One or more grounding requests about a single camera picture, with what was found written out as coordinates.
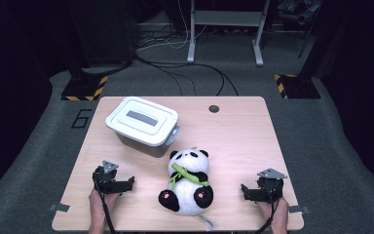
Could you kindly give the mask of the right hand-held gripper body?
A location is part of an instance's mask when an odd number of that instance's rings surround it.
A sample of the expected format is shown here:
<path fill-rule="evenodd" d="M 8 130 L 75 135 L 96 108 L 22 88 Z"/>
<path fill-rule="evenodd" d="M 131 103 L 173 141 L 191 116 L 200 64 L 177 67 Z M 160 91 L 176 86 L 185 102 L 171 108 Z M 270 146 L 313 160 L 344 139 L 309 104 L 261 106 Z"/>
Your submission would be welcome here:
<path fill-rule="evenodd" d="M 261 189 L 261 202 L 272 203 L 282 197 L 283 180 L 286 175 L 269 168 L 258 173 L 258 187 Z"/>

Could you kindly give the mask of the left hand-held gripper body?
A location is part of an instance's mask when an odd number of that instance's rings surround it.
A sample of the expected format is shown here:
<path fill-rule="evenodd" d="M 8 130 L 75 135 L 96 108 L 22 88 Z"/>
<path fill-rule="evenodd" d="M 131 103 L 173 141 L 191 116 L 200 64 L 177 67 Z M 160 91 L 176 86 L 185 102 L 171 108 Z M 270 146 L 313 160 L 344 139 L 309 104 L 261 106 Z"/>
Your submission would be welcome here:
<path fill-rule="evenodd" d="M 122 184 L 115 180 L 117 169 L 117 164 L 103 160 L 93 172 L 94 189 L 104 194 L 122 193 Z"/>

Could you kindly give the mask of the clear plastic storage box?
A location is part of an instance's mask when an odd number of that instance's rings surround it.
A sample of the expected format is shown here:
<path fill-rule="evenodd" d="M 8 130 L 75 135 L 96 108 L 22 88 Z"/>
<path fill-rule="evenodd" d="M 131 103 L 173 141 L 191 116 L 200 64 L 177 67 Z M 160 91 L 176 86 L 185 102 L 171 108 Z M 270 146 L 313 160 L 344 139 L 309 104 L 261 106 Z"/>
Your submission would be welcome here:
<path fill-rule="evenodd" d="M 120 134 L 117 134 L 117 137 L 119 138 L 121 143 L 123 143 L 126 146 L 129 146 L 130 148 L 133 148 L 137 151 L 140 151 L 144 154 L 150 155 L 155 158 L 161 158 L 166 154 L 168 148 L 174 142 L 179 131 L 180 127 L 176 125 L 169 134 L 168 138 L 165 140 L 165 142 L 159 146 L 150 146 L 145 143 L 138 142 L 134 139 L 130 139 L 126 136 L 121 136 Z"/>

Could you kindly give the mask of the panda plush toy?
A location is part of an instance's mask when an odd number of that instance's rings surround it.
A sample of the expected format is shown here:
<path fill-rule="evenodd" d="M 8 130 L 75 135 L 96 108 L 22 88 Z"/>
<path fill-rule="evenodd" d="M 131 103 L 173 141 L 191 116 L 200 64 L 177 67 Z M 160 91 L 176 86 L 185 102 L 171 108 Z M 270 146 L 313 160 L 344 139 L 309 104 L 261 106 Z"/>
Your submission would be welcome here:
<path fill-rule="evenodd" d="M 208 153 L 205 150 L 172 151 L 168 162 L 168 188 L 159 193 L 158 201 L 178 215 L 199 217 L 206 224 L 206 230 L 211 231 L 212 222 L 203 215 L 214 198 L 208 172 Z"/>

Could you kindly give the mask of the white storage box lid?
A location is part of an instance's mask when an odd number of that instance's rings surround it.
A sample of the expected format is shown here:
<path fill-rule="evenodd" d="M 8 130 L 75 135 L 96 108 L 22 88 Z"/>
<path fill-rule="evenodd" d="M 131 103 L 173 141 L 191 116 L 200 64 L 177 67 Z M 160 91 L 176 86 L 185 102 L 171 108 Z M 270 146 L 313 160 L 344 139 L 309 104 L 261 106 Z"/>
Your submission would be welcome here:
<path fill-rule="evenodd" d="M 141 97 L 125 97 L 106 117 L 106 126 L 147 146 L 172 142 L 179 130 L 178 114 L 171 108 Z"/>

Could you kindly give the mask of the person's right hand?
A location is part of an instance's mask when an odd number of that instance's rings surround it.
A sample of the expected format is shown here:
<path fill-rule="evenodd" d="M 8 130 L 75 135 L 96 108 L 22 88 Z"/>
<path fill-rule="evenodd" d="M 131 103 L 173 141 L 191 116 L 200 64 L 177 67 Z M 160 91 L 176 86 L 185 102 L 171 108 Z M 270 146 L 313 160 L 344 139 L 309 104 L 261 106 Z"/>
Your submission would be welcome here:
<path fill-rule="evenodd" d="M 274 204 L 258 202 L 257 205 L 265 218 L 273 218 L 272 224 L 287 226 L 288 203 L 284 198 L 278 199 Z"/>

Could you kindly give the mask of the person's left hand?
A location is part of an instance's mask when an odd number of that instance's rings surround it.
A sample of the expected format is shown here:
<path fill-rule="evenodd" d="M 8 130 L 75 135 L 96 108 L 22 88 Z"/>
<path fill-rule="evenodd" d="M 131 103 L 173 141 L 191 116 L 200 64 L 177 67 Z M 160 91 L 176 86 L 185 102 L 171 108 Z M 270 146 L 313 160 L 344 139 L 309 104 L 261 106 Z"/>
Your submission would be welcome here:
<path fill-rule="evenodd" d="M 91 219 L 100 221 L 105 219 L 105 212 L 103 210 L 103 204 L 107 205 L 109 211 L 113 210 L 115 204 L 120 197 L 119 194 L 106 194 L 104 201 L 101 201 L 101 197 L 96 190 L 92 190 L 89 195 Z"/>

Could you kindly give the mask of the grey tape strip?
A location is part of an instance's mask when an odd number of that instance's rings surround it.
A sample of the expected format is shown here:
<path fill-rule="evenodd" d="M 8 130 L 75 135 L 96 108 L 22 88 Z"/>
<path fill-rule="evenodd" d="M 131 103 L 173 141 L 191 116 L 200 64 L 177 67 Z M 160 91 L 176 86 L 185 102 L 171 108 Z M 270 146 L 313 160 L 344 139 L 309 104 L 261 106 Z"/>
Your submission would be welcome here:
<path fill-rule="evenodd" d="M 68 210 L 69 210 L 69 206 L 68 206 L 68 205 L 64 205 L 64 204 L 61 204 L 61 203 L 58 203 L 58 204 L 51 204 L 51 205 L 48 207 L 48 210 L 49 210 L 49 211 L 52 211 L 52 212 L 64 212 L 64 213 L 67 213 Z"/>
<path fill-rule="evenodd" d="M 303 207 L 303 206 L 290 206 L 289 211 L 291 213 L 300 213 L 302 215 L 306 215 L 306 214 L 309 214 L 311 212 L 310 209 L 307 206 L 305 206 L 305 207 Z"/>

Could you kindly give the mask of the black stand with striped base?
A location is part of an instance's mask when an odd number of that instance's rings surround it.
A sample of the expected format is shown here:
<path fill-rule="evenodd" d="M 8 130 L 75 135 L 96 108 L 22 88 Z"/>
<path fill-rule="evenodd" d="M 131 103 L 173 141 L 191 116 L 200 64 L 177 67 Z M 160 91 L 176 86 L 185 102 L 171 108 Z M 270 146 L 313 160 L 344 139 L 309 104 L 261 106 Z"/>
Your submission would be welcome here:
<path fill-rule="evenodd" d="M 97 100 L 107 81 L 103 73 L 88 73 L 82 69 L 73 48 L 72 30 L 64 23 L 62 42 L 62 59 L 66 65 L 70 80 L 61 93 L 63 100 Z"/>
<path fill-rule="evenodd" d="M 304 43 L 302 45 L 302 49 L 298 56 L 298 58 L 301 58 L 303 56 L 303 53 L 306 49 L 307 43 L 311 36 L 311 32 L 314 27 L 314 21 L 316 18 L 314 18 L 312 21 L 304 25 L 300 25 L 297 22 L 294 22 L 288 19 L 283 19 L 283 18 L 280 18 L 280 19 L 284 21 L 296 23 L 299 26 L 308 25 L 308 30 L 305 33 Z M 282 98 L 320 98 L 320 95 L 314 83 L 312 82 L 311 78 L 303 78 L 301 74 L 298 74 L 298 75 L 276 74 L 275 80 L 278 86 L 280 96 Z"/>

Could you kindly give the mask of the large black cabinet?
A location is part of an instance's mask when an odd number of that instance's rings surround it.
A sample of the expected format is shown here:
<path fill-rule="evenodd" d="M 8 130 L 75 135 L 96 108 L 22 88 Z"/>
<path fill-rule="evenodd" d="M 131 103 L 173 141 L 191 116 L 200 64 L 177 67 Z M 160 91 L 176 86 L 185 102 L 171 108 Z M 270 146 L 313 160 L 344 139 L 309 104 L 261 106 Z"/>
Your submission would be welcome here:
<path fill-rule="evenodd" d="M 127 0 L 66 0 L 66 5 L 90 66 L 132 61 L 134 29 Z"/>

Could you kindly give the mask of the black equipment on stand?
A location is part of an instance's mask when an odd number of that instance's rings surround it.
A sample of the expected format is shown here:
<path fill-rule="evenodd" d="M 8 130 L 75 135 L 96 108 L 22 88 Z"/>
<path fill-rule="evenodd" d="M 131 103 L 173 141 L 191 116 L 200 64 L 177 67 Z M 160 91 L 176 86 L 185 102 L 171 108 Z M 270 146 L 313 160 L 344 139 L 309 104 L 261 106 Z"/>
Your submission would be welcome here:
<path fill-rule="evenodd" d="M 321 3 L 322 0 L 280 0 L 278 16 L 304 25 L 316 17 Z"/>

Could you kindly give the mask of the white metal stand frame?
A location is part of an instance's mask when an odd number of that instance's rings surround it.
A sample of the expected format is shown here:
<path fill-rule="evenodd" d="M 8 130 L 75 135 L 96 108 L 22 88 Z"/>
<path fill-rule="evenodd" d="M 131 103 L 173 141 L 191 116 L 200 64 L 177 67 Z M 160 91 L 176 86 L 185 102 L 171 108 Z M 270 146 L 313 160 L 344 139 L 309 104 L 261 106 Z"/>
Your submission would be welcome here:
<path fill-rule="evenodd" d="M 233 12 L 197 10 L 195 0 L 191 0 L 190 43 L 187 61 L 193 62 L 195 60 L 197 25 L 246 26 L 257 28 L 256 38 L 252 41 L 252 49 L 256 65 L 259 67 L 263 66 L 264 61 L 261 54 L 260 41 L 264 31 L 270 2 L 271 0 L 263 0 L 263 10 L 261 12 Z"/>

